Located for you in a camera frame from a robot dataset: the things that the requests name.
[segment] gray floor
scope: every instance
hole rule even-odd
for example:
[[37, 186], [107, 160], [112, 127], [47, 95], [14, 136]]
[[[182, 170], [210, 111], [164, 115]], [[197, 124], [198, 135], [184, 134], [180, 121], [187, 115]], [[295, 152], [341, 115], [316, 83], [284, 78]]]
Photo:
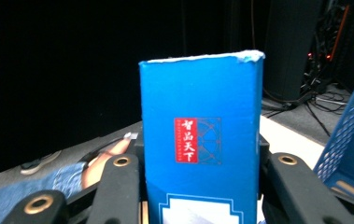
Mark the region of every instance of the gray floor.
[[[329, 91], [336, 91], [339, 94], [343, 94], [344, 96], [344, 101], [348, 99], [348, 92], [346, 91], [341, 91], [338, 90], [335, 86], [330, 85]], [[320, 96], [321, 98], [332, 98], [333, 96], [331, 94], [325, 94], [323, 96]], [[340, 100], [341, 96], [337, 95], [335, 96], [336, 100]], [[263, 101], [268, 104], [268, 105], [274, 105], [274, 106], [279, 106], [279, 104], [268, 100], [268, 99], [263, 99]], [[323, 103], [319, 102], [319, 104], [325, 105], [329, 108], [335, 109], [339, 107], [339, 105], [335, 104], [330, 104], [330, 103]], [[314, 106], [311, 105], [311, 108], [313, 112], [317, 115], [318, 119], [324, 124], [326, 129], [329, 132], [332, 132], [334, 126], [336, 125], [337, 121], [340, 118], [340, 115], [335, 114], [333, 112], [325, 112], [318, 110]], [[263, 111], [262, 114], [265, 117], [272, 116], [275, 112], [271, 111]], [[325, 146], [327, 143], [329, 136], [324, 132], [324, 130], [321, 128], [319, 123], [310, 115], [307, 107], [305, 105], [299, 105], [297, 108], [291, 110], [291, 111], [285, 111], [277, 115], [273, 115], [270, 119], [294, 130], [297, 133], [300, 133], [304, 136], [306, 136], [309, 139], [312, 139], [319, 144]], [[117, 136], [124, 135], [125, 133], [128, 132], [137, 132], [137, 129], [140, 129], [139, 124], [135, 124], [129, 127], [126, 127], [123, 130], [120, 130], [115, 133], [111, 133], [107, 136], [101, 137], [101, 138], [95, 138], [91, 141], [81, 143], [80, 145], [66, 148], [65, 150], [62, 151], [60, 156], [53, 162], [45, 165], [39, 172], [37, 172], [34, 175], [21, 175], [20, 174], [20, 167], [14, 167], [11, 168], [7, 171], [4, 171], [3, 173], [0, 173], [0, 187], [11, 184], [14, 182], [22, 181], [22, 180], [27, 180], [27, 179], [35, 179], [39, 178], [45, 174], [48, 174], [49, 172], [56, 170], [62, 166], [65, 166], [67, 164], [71, 164], [73, 162], [78, 161], [83, 155], [88, 153], [89, 151], [93, 150], [94, 148], [102, 145], [103, 143], [109, 141], [110, 139], [113, 139]]]

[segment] cardboard box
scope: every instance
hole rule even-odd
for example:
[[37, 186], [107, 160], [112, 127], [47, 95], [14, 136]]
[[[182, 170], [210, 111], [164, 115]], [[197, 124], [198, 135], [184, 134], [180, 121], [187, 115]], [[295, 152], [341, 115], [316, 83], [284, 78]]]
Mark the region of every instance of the cardboard box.
[[150, 223], [256, 223], [263, 58], [139, 64]]

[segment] red logo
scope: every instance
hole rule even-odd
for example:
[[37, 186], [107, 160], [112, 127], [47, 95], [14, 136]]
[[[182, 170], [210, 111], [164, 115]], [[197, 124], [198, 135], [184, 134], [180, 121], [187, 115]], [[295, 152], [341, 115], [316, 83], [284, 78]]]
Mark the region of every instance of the red logo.
[[177, 162], [197, 163], [197, 119], [175, 119]]

